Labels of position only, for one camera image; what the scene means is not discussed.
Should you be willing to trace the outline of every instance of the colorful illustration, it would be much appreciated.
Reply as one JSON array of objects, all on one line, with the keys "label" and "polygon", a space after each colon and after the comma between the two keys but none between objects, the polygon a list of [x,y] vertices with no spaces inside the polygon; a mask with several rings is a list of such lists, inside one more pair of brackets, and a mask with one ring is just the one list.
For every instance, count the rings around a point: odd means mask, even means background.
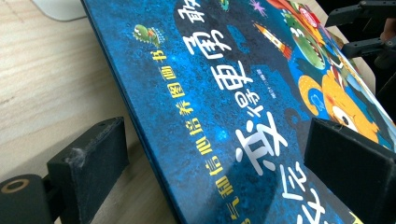
[{"label": "colorful illustration", "polygon": [[83,1],[179,222],[359,223],[304,166],[311,119],[396,128],[309,8]]},{"label": "colorful illustration", "polygon": [[257,23],[254,25],[269,39],[289,61],[293,79],[298,85],[300,94],[309,111],[316,117],[331,119],[344,124],[351,130],[361,133],[372,141],[382,144],[384,147],[393,145],[393,139],[385,140],[387,133],[380,133],[372,113],[363,111],[350,96],[347,79],[349,76],[356,78],[356,71],[349,65],[347,60],[340,55],[333,46],[321,45],[316,39],[323,39],[319,33],[311,32],[298,21],[298,12],[303,11],[302,6],[296,3],[282,5],[281,15],[284,22],[290,28],[290,34],[296,45],[296,49],[288,49],[285,54],[285,44],[279,41],[268,30]]},{"label": "colorful illustration", "polygon": [[137,24],[134,27],[133,35],[137,40],[153,44],[157,48],[163,42],[163,35],[159,30],[155,28],[147,28],[140,24]]}]

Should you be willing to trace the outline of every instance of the book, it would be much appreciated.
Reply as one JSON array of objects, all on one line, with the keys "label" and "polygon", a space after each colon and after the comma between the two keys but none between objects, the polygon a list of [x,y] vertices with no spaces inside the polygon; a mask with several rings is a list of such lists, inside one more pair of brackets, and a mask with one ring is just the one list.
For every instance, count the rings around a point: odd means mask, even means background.
[{"label": "book", "polygon": [[83,4],[179,221],[359,222],[304,166],[310,121],[339,122],[392,151],[396,129],[308,7]]}]

